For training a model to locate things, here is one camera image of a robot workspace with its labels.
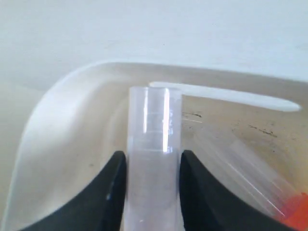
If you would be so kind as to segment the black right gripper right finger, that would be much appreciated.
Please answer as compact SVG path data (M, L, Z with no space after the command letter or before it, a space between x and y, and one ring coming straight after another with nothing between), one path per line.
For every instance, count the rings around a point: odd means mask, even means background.
M220 183L190 150L180 161L180 207L187 231L290 231Z

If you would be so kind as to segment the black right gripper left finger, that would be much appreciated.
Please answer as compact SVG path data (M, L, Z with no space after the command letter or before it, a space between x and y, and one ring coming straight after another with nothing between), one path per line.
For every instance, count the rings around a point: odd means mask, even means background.
M118 231L124 210L126 185L126 156L123 151L116 151L77 196L25 230Z

